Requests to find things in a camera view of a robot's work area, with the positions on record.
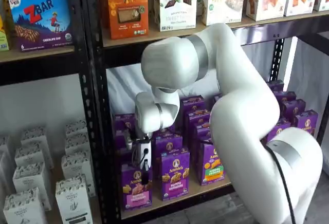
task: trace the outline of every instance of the purple box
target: purple box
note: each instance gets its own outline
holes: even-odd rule
[[[286,101],[281,104],[281,115],[287,118],[289,121],[294,119],[295,115],[298,115],[305,111],[306,102],[302,99]]]
[[[317,121],[318,113],[311,109],[296,115],[294,117],[293,126],[301,128],[314,136]]]
[[[188,194],[189,174],[190,152],[186,148],[161,155],[163,201]]]
[[[273,80],[266,83],[272,91],[283,91],[284,83],[282,80]]]
[[[262,143],[267,144],[277,134],[282,132],[284,129],[289,128],[290,126],[291,123],[286,118],[279,119],[275,127],[262,139]]]
[[[133,210],[152,204],[152,169],[148,170],[149,183],[142,185],[142,172],[128,164],[121,166],[121,184],[124,210]]]
[[[197,175],[201,185],[211,184],[225,178],[224,166],[218,157],[211,138],[202,138],[199,144]]]

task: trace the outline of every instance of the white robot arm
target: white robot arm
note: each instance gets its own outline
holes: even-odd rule
[[[279,106],[231,29],[216,24],[183,39],[153,43],[141,65],[154,95],[136,97],[137,125],[145,134],[172,125],[179,110],[176,90],[216,67],[224,96],[211,112],[211,136],[234,189],[259,223],[291,223],[278,167],[260,143],[275,126]],[[297,128],[282,131],[269,146],[282,168],[296,223],[303,223],[322,169],[321,148]]]

